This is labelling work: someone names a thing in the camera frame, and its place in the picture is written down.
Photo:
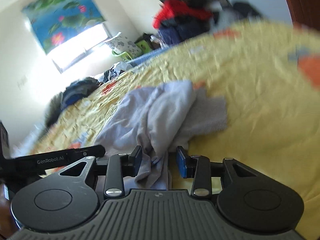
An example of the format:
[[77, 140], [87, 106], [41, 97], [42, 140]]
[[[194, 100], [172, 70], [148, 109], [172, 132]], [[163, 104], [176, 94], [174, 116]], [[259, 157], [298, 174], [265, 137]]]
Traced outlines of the lavender knit top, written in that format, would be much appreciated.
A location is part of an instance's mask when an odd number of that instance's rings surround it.
[[188, 148], [194, 136], [227, 127], [226, 101], [208, 97], [205, 88], [193, 88], [190, 80], [162, 83], [128, 92], [98, 134], [95, 144], [106, 156], [131, 153], [142, 147], [142, 162], [136, 177], [124, 177], [124, 189], [168, 190], [171, 178], [168, 155], [176, 147]]

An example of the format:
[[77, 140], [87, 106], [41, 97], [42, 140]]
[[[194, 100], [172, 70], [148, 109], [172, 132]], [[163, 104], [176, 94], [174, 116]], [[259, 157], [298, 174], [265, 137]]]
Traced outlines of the dark folded clothes pile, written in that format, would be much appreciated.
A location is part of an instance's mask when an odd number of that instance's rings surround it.
[[53, 96], [44, 113], [44, 126], [46, 128], [52, 126], [67, 107], [91, 95], [99, 85], [100, 82], [97, 79], [86, 77], [72, 82], [64, 92]]

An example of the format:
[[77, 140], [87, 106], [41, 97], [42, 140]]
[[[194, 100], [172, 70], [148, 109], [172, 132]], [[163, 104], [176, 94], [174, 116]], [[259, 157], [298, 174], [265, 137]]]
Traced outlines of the large clothes pile red jacket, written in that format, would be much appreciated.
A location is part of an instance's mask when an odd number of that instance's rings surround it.
[[166, 45], [176, 45], [206, 33], [217, 24], [221, 11], [231, 9], [229, 0], [159, 0], [160, 10], [152, 26]]

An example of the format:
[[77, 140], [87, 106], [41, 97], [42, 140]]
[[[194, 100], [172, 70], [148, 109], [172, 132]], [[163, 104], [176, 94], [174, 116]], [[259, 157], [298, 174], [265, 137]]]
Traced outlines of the crumpled white patterned garment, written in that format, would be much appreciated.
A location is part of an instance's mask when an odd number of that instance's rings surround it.
[[120, 61], [115, 63], [110, 69], [106, 70], [103, 75], [99, 78], [100, 82], [107, 83], [108, 81], [113, 80], [118, 77], [123, 72], [131, 69], [132, 66], [126, 62]]

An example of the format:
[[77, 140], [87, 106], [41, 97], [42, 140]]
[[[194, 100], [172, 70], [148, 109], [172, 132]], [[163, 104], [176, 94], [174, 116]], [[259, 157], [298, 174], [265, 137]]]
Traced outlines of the blue knit blanket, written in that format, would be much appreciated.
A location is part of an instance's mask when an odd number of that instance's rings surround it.
[[165, 48], [158, 48], [156, 50], [153, 50], [149, 53], [143, 54], [142, 56], [139, 56], [135, 59], [132, 59], [130, 61], [127, 61], [127, 64], [131, 65], [132, 67], [136, 67], [140, 64], [142, 64], [145, 61], [148, 61], [149, 59], [156, 57], [164, 52], [166, 52], [167, 50], [169, 50], [171, 47], [165, 47]]

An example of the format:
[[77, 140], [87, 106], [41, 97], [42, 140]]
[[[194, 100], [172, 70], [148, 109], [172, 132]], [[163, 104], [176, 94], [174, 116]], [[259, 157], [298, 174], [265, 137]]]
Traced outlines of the yellow floral carrot quilt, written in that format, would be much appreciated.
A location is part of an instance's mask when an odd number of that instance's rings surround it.
[[243, 21], [183, 42], [67, 108], [30, 153], [93, 145], [127, 92], [174, 80], [227, 102], [227, 129], [195, 137], [189, 152], [238, 159], [297, 191], [297, 231], [319, 239], [319, 32], [310, 28]]

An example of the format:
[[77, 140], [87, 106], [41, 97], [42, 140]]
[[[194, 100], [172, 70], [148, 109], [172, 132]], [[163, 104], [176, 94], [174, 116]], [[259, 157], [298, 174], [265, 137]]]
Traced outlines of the green plastic chair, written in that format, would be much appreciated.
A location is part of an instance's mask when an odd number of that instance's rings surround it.
[[141, 40], [138, 43], [132, 41], [117, 42], [116, 45], [112, 50], [112, 55], [121, 58], [124, 62], [153, 51], [146, 40]]

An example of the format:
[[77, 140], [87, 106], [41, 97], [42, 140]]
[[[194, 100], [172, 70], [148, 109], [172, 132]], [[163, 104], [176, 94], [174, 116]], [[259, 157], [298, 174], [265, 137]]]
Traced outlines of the floral white pillow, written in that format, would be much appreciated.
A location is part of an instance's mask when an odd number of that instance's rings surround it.
[[104, 43], [112, 50], [112, 55], [121, 58], [123, 61], [131, 61], [143, 54], [142, 50], [127, 36], [121, 32], [109, 38]]

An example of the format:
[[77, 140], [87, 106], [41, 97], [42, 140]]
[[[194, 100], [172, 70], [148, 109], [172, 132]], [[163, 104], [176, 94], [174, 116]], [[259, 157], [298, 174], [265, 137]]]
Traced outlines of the lotus print window blind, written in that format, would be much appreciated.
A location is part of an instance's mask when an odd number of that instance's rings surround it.
[[53, 49], [105, 22], [93, 0], [36, 0], [22, 9], [42, 49]]

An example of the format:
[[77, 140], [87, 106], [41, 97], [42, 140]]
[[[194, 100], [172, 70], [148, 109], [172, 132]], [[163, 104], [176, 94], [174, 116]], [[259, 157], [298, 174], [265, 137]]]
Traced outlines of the brown wooden door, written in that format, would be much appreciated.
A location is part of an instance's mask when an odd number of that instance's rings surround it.
[[292, 22], [319, 31], [319, 0], [286, 0]]

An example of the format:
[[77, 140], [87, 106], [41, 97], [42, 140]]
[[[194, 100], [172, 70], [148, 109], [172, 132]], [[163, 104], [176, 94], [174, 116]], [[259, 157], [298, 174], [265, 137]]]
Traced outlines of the white wall switch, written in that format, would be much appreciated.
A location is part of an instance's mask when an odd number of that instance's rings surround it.
[[27, 79], [27, 77], [24, 75], [24, 76], [22, 76], [19, 80], [18, 80], [18, 82], [17, 82], [17, 87], [19, 88], [19, 90], [21, 90], [24, 86], [25, 86], [25, 84], [27, 83], [27, 81], [28, 81], [28, 79]]

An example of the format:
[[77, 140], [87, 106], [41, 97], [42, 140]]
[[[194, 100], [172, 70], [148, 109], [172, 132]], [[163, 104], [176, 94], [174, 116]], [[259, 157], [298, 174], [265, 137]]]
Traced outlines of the window with metal frame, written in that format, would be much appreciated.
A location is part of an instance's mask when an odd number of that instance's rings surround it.
[[58, 71], [63, 73], [105, 45], [105, 41], [109, 38], [110, 32], [106, 25], [100, 23], [88, 28], [63, 44], [58, 45], [49, 52], [47, 56], [52, 60], [53, 64], [55, 64]]

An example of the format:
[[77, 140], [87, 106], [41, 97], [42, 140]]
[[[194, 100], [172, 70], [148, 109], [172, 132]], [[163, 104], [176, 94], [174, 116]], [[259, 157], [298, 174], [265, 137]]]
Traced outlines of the black bag by wall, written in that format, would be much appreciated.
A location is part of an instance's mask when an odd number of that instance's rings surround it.
[[249, 19], [260, 19], [263, 18], [262, 14], [251, 6], [247, 2], [235, 2], [233, 3], [233, 9], [237, 11], [242, 17]]

